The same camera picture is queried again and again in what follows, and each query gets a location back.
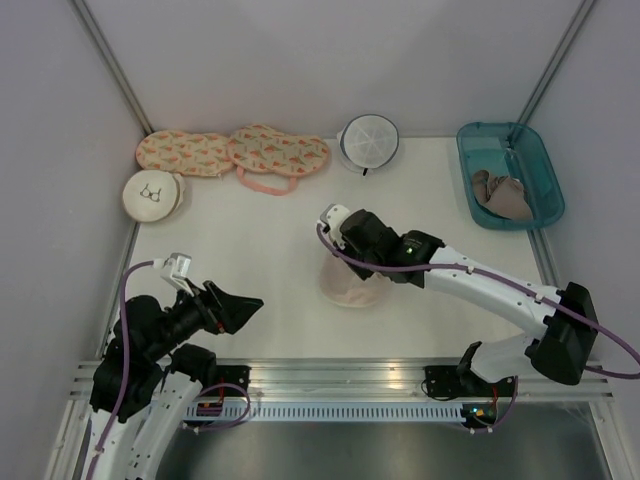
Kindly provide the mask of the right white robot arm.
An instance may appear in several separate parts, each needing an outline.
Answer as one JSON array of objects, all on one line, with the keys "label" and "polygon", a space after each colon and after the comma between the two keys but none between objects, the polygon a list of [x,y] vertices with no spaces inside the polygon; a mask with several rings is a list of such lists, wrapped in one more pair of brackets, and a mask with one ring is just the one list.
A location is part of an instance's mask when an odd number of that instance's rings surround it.
[{"label": "right white robot arm", "polygon": [[563,290],[508,277],[418,230],[399,235],[375,214],[332,206],[326,233],[362,280],[383,276],[453,295],[515,325],[520,334],[476,341],[455,368],[459,388],[478,395],[491,384],[535,371],[558,384],[580,383],[595,343],[597,317],[589,291]]}]

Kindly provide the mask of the beige round laundry bag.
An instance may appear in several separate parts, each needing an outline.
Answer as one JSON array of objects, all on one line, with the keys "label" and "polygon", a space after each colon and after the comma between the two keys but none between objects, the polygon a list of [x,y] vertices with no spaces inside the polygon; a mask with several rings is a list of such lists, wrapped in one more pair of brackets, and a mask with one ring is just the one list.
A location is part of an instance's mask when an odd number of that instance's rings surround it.
[{"label": "beige round laundry bag", "polygon": [[391,290],[391,283],[379,274],[362,280],[341,259],[328,254],[320,271],[319,288],[327,300],[338,306],[365,308],[383,299]]}]

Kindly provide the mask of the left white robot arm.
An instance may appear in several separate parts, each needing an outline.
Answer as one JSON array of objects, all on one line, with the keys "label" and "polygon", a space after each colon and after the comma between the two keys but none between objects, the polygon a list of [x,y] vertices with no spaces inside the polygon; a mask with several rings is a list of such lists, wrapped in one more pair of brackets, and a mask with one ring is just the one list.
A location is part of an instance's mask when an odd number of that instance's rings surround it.
[{"label": "left white robot arm", "polygon": [[163,308],[150,295],[127,300],[93,374],[84,479],[153,479],[198,396],[223,391],[214,352],[190,343],[199,331],[233,335],[263,307],[211,281],[189,283]]}]

